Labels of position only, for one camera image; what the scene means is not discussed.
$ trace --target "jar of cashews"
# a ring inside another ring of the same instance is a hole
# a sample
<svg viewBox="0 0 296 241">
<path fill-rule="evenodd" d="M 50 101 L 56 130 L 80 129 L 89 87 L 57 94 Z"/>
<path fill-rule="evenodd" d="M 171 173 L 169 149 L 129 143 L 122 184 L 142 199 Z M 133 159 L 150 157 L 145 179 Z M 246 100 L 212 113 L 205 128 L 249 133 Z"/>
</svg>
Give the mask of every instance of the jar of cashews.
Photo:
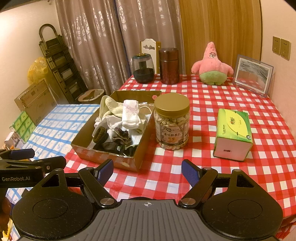
<svg viewBox="0 0 296 241">
<path fill-rule="evenodd" d="M 158 96 L 154 106 L 156 141 L 166 150 L 184 147 L 189 136 L 189 99 L 185 95 L 167 93 Z"/>
</svg>

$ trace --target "transparent water tank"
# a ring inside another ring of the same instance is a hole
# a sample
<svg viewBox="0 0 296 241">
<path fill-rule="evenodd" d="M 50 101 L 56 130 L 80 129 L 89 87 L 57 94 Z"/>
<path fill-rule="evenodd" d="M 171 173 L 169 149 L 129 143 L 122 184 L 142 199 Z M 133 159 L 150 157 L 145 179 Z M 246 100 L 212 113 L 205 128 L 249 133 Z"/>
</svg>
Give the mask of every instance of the transparent water tank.
<svg viewBox="0 0 296 241">
<path fill-rule="evenodd" d="M 154 65 L 151 55 L 139 53 L 133 56 L 133 75 L 137 82 L 148 83 L 154 79 Z"/>
</svg>

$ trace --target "brown carton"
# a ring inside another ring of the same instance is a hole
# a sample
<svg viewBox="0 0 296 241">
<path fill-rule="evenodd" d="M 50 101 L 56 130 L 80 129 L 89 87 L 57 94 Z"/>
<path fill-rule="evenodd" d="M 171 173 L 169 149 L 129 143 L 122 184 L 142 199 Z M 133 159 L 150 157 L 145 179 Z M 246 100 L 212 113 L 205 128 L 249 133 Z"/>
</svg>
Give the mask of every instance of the brown carton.
<svg viewBox="0 0 296 241">
<path fill-rule="evenodd" d="M 15 103 L 21 111 L 26 111 L 36 126 L 57 105 L 44 79 L 29 86 L 15 99 Z"/>
<path fill-rule="evenodd" d="M 139 102 L 139 104 L 148 106 L 150 110 L 153 112 L 154 100 L 152 99 L 152 96 L 159 96 L 160 94 L 160 91 L 115 91 L 111 94 L 110 97 L 116 100 L 117 102 L 123 102 L 126 99 L 135 99 Z M 140 143 L 133 157 L 126 157 L 88 148 L 93 138 L 92 133 L 94 131 L 95 119 L 98 116 L 99 109 L 89 118 L 89 120 L 78 132 L 78 134 L 71 143 L 71 146 L 73 147 L 74 151 L 80 158 L 84 160 L 93 161 L 100 164 L 103 163 L 106 159 L 110 158 L 113 160 L 115 167 L 138 172 L 140 170 L 143 157 L 147 151 L 150 137 L 155 132 L 153 114 L 151 115 L 146 125 Z"/>
</svg>

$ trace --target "red thermos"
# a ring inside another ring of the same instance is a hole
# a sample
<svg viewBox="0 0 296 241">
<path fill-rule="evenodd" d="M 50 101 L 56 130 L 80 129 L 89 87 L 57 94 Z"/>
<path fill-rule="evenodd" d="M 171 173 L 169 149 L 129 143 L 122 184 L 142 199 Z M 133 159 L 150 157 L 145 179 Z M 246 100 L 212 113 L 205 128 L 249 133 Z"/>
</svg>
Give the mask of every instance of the red thermos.
<svg viewBox="0 0 296 241">
<path fill-rule="evenodd" d="M 174 85 L 180 81 L 179 51 L 177 48 L 161 48 L 159 50 L 160 81 Z"/>
</svg>

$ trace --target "yellow plastic bag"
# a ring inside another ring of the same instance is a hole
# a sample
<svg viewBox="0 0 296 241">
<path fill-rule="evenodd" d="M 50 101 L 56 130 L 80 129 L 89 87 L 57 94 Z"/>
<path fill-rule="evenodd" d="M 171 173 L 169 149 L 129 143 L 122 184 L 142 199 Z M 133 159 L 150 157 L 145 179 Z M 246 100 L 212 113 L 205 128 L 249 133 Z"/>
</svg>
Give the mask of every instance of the yellow plastic bag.
<svg viewBox="0 0 296 241">
<path fill-rule="evenodd" d="M 41 79 L 54 78 L 50 70 L 48 69 L 46 59 L 39 57 L 34 61 L 28 70 L 28 82 L 29 85 L 37 84 Z"/>
</svg>

